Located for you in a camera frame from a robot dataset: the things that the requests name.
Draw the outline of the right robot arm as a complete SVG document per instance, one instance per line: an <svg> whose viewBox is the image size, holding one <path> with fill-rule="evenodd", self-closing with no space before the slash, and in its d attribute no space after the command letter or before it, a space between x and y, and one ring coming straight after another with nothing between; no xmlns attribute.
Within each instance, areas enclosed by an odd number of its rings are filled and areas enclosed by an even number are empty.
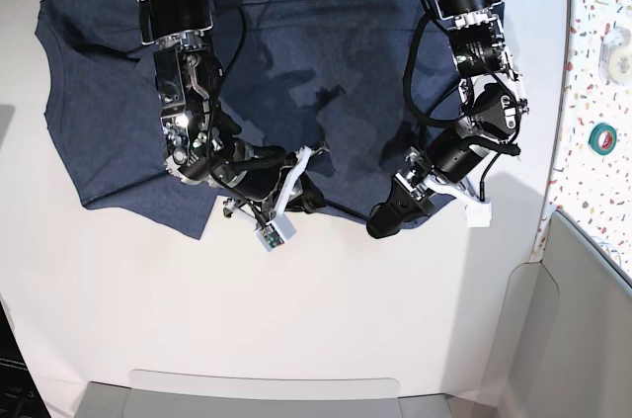
<svg viewBox="0 0 632 418"><path fill-rule="evenodd" d="M324 144L288 152L256 146L221 108L225 69L210 34L211 0L137 0L141 40L155 45L155 85L162 104L166 168L190 185L229 192L225 215L249 207L267 225L285 210L314 212L326 206L305 173Z"/></svg>

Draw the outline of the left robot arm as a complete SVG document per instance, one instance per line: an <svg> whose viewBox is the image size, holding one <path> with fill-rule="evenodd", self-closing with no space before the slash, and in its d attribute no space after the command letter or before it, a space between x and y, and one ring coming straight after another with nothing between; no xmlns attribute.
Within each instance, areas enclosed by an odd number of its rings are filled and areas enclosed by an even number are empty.
<svg viewBox="0 0 632 418"><path fill-rule="evenodd" d="M411 41L403 96L419 127L436 128L439 134L432 142L421 134L407 151L405 166L392 177L387 200L373 208L366 222L367 233L375 239L431 217L436 196L464 203L469 226L489 226L491 201L485 187L473 187L468 176L482 161L495 163L502 155L520 154L516 141L528 102L506 43L499 14L503 0L421 0L421 4L424 14ZM446 37L458 72L452 90L461 104L454 119L435 119L413 100L413 74L427 25Z"/></svg>

